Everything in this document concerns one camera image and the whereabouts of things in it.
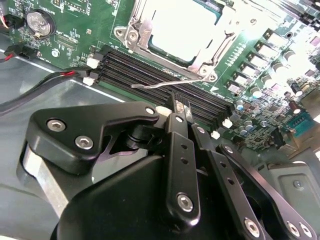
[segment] cable connector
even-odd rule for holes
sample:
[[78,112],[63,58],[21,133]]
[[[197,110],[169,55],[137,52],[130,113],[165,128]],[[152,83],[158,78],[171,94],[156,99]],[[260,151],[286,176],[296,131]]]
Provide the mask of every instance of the cable connector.
[[13,55],[13,57],[18,57],[24,48],[24,45],[22,43],[13,44],[11,46],[8,46],[8,48],[5,50],[4,55],[9,56]]
[[32,60],[37,56],[37,50],[25,46],[23,43],[16,43],[5,50],[4,55],[15,57],[22,57],[28,60]]
[[76,66],[76,67],[66,68],[64,71],[65,72],[75,72],[75,74],[79,78],[87,78],[90,76],[90,73],[92,70],[93,69],[91,67]]
[[5,24],[9,29],[19,29],[25,26],[25,19],[17,17],[12,14],[7,14],[4,16]]

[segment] integrated circuit chip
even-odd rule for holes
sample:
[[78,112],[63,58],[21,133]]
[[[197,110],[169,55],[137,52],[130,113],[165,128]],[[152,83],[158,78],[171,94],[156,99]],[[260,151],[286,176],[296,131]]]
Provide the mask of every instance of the integrated circuit chip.
[[286,118],[285,115],[280,114],[280,115],[278,115],[275,119],[276,119],[278,122],[282,122],[285,118]]
[[268,110],[270,111],[270,112],[275,112],[275,111],[277,111],[279,109],[279,107],[277,107],[277,106],[275,106],[275,105],[272,105]]

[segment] metal lever arm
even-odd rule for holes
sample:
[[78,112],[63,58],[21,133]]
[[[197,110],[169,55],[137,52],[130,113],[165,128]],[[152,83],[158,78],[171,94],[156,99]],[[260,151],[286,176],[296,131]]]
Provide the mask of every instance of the metal lever arm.
[[265,229],[273,239],[316,240],[317,235],[312,227],[281,197],[269,183],[244,160],[239,152],[221,144],[217,151],[225,155],[232,167],[260,199],[262,220]]
[[196,146],[197,168],[205,167],[212,184],[218,186],[237,229],[237,236],[230,237],[271,240],[256,218],[227,158],[215,151],[209,134],[199,125],[193,124],[191,132]]

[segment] mounting hole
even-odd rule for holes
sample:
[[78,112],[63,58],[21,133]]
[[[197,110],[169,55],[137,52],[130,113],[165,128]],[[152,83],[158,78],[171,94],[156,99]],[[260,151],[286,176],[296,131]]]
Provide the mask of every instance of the mounting hole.
[[289,32],[286,33],[285,37],[286,37],[287,39],[290,39],[290,38],[293,37],[293,35],[294,35],[294,34],[293,34],[291,31],[289,31]]
[[234,182],[231,178],[228,178],[227,180],[228,180],[228,182],[229,182],[231,185],[234,185],[234,184],[235,184],[235,182]]
[[155,114],[155,111],[154,111],[153,109],[151,109],[150,107],[146,107],[146,108],[145,108],[145,111],[146,111],[148,114],[151,114],[151,115]]
[[122,36],[124,34],[124,32],[122,30],[118,29],[117,31],[115,31],[115,34],[117,36]]
[[184,157],[181,157],[180,158],[181,159],[181,162],[183,163],[183,164],[188,164],[189,162],[188,162],[188,160],[187,159],[185,159]]
[[176,116],[175,119],[176,119],[179,123],[182,123],[182,122],[184,121],[184,120],[183,120],[181,117],[179,117],[179,116]]

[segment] red wire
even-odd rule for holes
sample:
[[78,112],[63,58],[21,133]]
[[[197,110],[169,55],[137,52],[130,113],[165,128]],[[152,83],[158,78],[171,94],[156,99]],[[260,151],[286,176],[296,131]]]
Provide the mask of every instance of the red wire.
[[72,76],[72,75],[74,75],[74,74],[76,74],[76,72],[75,72],[75,71],[62,72],[62,73],[61,73],[61,75],[63,75],[63,76]]
[[9,54],[8,56],[6,56],[4,58],[5,61],[8,61],[9,59],[11,59],[14,55],[13,54]]

